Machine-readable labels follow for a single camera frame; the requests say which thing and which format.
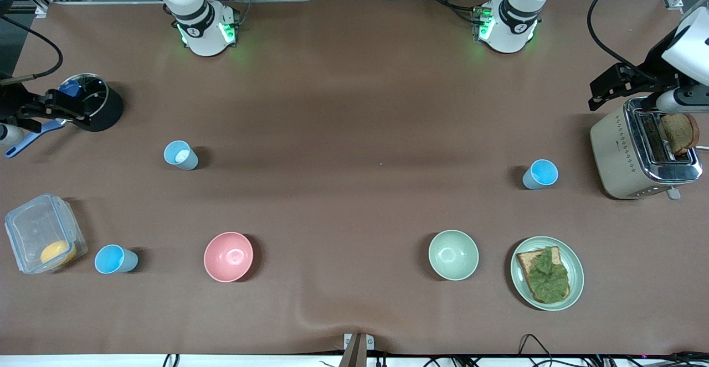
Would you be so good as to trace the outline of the light blue plastic cup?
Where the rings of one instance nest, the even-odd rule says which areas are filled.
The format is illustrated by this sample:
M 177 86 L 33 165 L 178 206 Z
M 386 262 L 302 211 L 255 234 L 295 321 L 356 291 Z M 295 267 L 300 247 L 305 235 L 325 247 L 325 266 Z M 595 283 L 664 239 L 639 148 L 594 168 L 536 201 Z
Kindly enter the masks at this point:
M 547 159 L 539 159 L 534 161 L 522 176 L 522 185 L 529 190 L 537 190 L 553 185 L 558 178 L 557 166 Z
M 95 269 L 104 275 L 129 273 L 137 267 L 137 264 L 137 254 L 117 244 L 104 246 L 94 259 Z
M 182 170 L 194 170 L 198 165 L 197 154 L 182 140 L 168 143 L 163 151 L 163 158 L 170 165 Z

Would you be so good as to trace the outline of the glass lid with blue knob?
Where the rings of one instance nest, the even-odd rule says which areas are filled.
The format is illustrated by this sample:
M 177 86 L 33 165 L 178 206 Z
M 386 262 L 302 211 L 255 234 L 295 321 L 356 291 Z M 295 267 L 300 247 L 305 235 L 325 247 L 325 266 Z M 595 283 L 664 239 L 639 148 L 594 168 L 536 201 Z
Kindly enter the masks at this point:
M 99 111 L 109 90 L 104 80 L 95 74 L 76 74 L 64 80 L 58 90 L 76 98 L 82 106 L 82 117 L 92 117 Z

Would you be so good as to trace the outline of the cream and chrome toaster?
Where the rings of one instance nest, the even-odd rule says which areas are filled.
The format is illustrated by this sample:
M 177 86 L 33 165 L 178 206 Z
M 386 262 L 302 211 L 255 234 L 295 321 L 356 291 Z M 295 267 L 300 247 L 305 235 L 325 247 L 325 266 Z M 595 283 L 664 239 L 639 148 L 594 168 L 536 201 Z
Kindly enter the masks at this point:
M 644 110 L 644 102 L 643 97 L 625 101 L 590 130 L 601 183 L 615 199 L 666 193 L 676 200 L 679 187 L 702 176 L 702 163 L 696 147 L 680 156 L 671 152 L 660 120 L 666 113 Z

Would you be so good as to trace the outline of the dark brown toast slice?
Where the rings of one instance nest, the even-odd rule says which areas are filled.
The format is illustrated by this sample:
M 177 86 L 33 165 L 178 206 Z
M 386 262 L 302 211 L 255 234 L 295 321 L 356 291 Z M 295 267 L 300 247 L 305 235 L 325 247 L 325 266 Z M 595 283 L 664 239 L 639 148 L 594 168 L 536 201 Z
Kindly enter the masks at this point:
M 701 133 L 693 115 L 665 114 L 660 120 L 674 155 L 680 156 L 698 145 Z

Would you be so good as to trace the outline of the clear plastic food container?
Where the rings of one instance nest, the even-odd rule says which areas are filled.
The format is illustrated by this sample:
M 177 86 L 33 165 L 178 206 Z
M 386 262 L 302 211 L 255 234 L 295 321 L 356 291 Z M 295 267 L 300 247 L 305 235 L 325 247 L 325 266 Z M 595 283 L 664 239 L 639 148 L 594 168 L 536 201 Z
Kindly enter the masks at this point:
M 73 209 L 63 199 L 43 194 L 10 211 L 4 222 L 20 272 L 35 275 L 50 273 L 83 256 L 87 245 Z M 66 263 L 42 263 L 40 254 L 58 240 L 76 246 L 76 255 Z

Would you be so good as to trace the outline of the yellow round fruit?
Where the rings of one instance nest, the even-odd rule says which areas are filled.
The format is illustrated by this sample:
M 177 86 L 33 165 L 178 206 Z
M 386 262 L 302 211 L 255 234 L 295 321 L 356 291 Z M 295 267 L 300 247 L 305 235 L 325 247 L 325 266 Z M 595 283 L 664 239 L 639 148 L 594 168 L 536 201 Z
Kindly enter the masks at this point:
M 58 240 L 54 243 L 48 244 L 40 254 L 40 261 L 42 263 L 56 262 L 66 263 L 74 258 L 76 255 L 76 246 L 73 243 Z

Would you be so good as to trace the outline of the pale green plate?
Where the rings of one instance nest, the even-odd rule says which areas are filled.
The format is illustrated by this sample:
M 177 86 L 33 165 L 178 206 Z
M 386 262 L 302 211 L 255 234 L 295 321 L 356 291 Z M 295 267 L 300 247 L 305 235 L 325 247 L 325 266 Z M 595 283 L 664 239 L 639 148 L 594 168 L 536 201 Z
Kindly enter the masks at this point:
M 583 292 L 584 273 L 577 254 L 549 236 L 523 240 L 512 254 L 510 275 L 519 295 L 542 311 L 563 311 Z

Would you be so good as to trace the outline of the pink bowl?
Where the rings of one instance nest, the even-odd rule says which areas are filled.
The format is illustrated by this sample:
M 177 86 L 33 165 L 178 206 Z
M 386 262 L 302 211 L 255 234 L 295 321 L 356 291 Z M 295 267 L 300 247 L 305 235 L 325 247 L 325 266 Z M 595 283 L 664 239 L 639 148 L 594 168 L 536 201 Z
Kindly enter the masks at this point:
M 219 283 L 232 283 L 245 276 L 255 258 L 250 240 L 238 232 L 224 232 L 206 246 L 203 266 Z

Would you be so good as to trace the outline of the pale green bowl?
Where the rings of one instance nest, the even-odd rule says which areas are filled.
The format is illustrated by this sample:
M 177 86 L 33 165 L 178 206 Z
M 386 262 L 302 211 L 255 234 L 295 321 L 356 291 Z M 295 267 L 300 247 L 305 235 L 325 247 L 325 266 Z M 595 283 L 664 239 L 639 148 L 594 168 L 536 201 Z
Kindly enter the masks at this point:
M 428 246 L 429 264 L 440 278 L 463 281 L 476 271 L 480 253 L 469 234 L 447 229 L 433 236 Z

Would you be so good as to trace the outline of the brown table cover mat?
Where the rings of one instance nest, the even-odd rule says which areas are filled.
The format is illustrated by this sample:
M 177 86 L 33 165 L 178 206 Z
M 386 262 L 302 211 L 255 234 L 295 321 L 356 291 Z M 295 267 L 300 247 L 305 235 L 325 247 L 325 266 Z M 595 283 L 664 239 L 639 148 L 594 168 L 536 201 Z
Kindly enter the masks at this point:
M 0 157 L 0 355 L 314 353 L 351 332 L 395 354 L 511 354 L 527 333 L 555 354 L 709 352 L 709 176 L 677 201 L 602 192 L 588 132 L 620 102 L 588 111 L 612 64 L 589 4 L 549 0 L 532 41 L 501 55 L 430 0 L 259 2 L 212 58 L 159 4 L 51 6 L 33 28 L 64 64 L 27 88 L 97 74 L 126 109 L 107 131 L 66 127 Z M 175 140 L 197 168 L 164 160 Z M 529 190 L 539 159 L 559 178 Z M 28 275 L 5 217 L 46 193 L 87 252 Z M 447 229 L 479 248 L 463 281 L 429 264 Z M 203 264 L 224 232 L 255 254 L 232 283 Z M 511 282 L 534 236 L 582 264 L 563 311 Z M 108 244 L 137 267 L 99 273 Z

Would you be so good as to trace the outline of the metal table clamp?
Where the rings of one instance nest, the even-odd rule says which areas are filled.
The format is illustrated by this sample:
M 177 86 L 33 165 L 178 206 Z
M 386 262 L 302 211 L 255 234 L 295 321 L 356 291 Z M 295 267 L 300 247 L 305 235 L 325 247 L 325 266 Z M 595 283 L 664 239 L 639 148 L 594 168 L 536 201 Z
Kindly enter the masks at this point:
M 368 351 L 374 350 L 374 337 L 365 333 L 345 334 L 345 351 L 338 367 L 367 367 Z

